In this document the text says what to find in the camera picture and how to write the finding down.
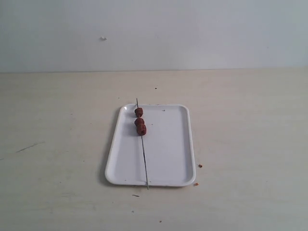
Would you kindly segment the white rectangular plastic tray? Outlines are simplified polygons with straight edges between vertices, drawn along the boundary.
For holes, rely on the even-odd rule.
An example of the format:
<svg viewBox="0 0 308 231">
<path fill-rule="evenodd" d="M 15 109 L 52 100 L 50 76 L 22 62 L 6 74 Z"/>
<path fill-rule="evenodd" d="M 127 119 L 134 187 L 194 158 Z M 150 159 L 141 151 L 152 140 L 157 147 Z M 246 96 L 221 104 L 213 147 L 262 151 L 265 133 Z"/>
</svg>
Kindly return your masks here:
<svg viewBox="0 0 308 231">
<path fill-rule="evenodd" d="M 184 187 L 196 176 L 190 115 L 183 105 L 141 105 L 147 132 L 143 137 L 149 186 Z M 116 185 L 147 186 L 141 136 L 136 132 L 136 104 L 118 115 L 105 168 Z"/>
</svg>

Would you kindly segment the red meat chunk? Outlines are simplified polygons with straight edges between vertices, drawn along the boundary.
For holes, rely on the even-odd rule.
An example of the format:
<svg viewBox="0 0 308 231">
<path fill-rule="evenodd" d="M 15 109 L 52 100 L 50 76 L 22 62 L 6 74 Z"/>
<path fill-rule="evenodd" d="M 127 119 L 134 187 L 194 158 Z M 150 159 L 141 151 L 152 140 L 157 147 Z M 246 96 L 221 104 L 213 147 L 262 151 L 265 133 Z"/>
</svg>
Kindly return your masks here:
<svg viewBox="0 0 308 231">
<path fill-rule="evenodd" d="M 145 124 L 144 119 L 142 117 L 138 117 L 134 121 L 135 126 L 138 126 L 139 124 Z"/>
<path fill-rule="evenodd" d="M 134 110 L 134 113 L 135 113 L 136 117 L 142 117 L 142 115 L 143 115 L 143 109 L 140 108 L 140 107 L 137 107 L 137 108 Z"/>
<path fill-rule="evenodd" d="M 139 136 L 144 136 L 147 132 L 147 128 L 145 124 L 138 124 L 136 128 L 137 128 L 137 134 Z"/>
</svg>

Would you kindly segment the red meat chunk top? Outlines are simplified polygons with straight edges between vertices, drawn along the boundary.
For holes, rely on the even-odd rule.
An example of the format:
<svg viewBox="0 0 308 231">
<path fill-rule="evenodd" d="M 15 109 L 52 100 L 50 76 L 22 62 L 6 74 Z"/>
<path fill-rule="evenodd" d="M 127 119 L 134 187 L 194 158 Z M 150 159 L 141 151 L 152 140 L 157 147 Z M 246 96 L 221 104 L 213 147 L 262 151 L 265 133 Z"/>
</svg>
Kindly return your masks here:
<svg viewBox="0 0 308 231">
<path fill-rule="evenodd" d="M 143 109 L 140 108 L 140 107 L 137 107 L 137 108 L 134 110 L 134 113 L 135 113 L 136 117 L 142 117 L 142 115 L 143 115 Z"/>
</svg>

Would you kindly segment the thin metal skewer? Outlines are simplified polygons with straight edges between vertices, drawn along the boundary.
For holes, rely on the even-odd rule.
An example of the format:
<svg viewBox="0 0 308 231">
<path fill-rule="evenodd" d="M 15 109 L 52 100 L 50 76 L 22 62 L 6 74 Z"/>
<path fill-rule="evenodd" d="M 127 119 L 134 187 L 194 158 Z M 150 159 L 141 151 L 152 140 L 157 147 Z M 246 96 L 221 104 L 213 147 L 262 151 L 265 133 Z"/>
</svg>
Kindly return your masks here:
<svg viewBox="0 0 308 231">
<path fill-rule="evenodd" d="M 139 108 L 138 98 L 136 98 L 136 104 L 137 104 L 137 107 Z M 145 148 L 144 148 L 143 134 L 141 135 L 141 145 L 142 145 L 142 152 L 143 152 L 143 160 L 144 160 L 144 168 L 145 168 L 145 177 L 146 177 L 147 190 L 149 190 L 149 180 L 148 180 L 148 173 L 147 173 L 147 165 L 146 165 L 146 157 L 145 157 Z"/>
</svg>

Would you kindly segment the red meat chunk bottom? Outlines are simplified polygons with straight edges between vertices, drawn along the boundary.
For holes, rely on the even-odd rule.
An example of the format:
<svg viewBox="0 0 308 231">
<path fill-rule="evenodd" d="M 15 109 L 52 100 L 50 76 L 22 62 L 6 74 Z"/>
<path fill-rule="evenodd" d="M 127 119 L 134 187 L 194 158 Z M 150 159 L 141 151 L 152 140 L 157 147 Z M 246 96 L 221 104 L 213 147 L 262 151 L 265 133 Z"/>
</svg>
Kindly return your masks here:
<svg viewBox="0 0 308 231">
<path fill-rule="evenodd" d="M 144 136 L 147 132 L 147 128 L 145 124 L 138 124 L 136 128 L 137 128 L 137 134 L 139 136 Z"/>
</svg>

